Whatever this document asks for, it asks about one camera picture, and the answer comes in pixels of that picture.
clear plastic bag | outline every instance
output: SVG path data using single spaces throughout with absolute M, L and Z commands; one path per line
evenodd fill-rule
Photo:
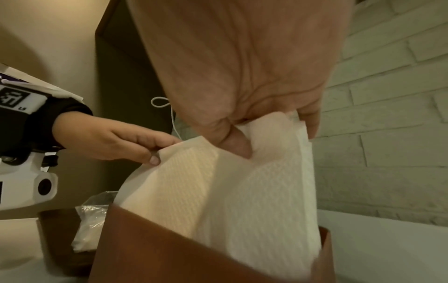
M 75 239 L 71 243 L 76 253 L 96 250 L 103 229 L 109 205 L 113 203 L 115 192 L 103 192 L 91 196 L 81 206 L 76 207 L 81 223 Z

brown leather box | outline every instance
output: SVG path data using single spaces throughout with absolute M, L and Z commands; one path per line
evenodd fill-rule
M 336 283 L 331 235 L 320 228 L 322 250 L 312 283 Z M 280 283 L 208 247 L 116 205 L 109 207 L 89 283 Z

human hand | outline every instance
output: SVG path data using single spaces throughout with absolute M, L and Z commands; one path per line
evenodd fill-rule
M 297 110 L 316 135 L 351 0 L 129 0 L 176 113 L 212 144 L 250 157 L 234 126 Z
M 164 132 L 81 112 L 59 115 L 52 131 L 63 147 L 84 156 L 101 160 L 129 159 L 153 166 L 160 160 L 151 151 L 180 142 Z

textured paper towel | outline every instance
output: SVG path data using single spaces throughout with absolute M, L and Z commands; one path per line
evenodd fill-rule
M 320 250 L 305 124 L 273 113 L 241 129 L 250 160 L 197 137 L 137 169 L 115 203 L 271 276 L 305 279 Z

cord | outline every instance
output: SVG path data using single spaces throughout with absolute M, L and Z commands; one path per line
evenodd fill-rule
M 167 102 L 166 104 L 164 104 L 164 105 L 156 105 L 156 104 L 154 103 L 154 101 L 156 101 L 157 99 L 166 100 L 166 101 L 168 101 L 168 102 Z M 164 108 L 164 107 L 167 107 L 168 105 L 171 105 L 171 104 L 169 103 L 169 99 L 166 98 L 166 97 L 154 97 L 153 99 L 151 99 L 151 105 L 152 105 L 153 107 L 155 107 L 155 108 Z M 180 140 L 182 140 L 181 135 L 179 135 L 179 133 L 178 133 L 177 130 L 176 130 L 176 126 L 174 125 L 174 111 L 173 111 L 173 107 L 171 107 L 171 123 L 173 124 L 174 132 L 176 133 L 176 135 L 178 136 L 178 138 L 179 138 Z

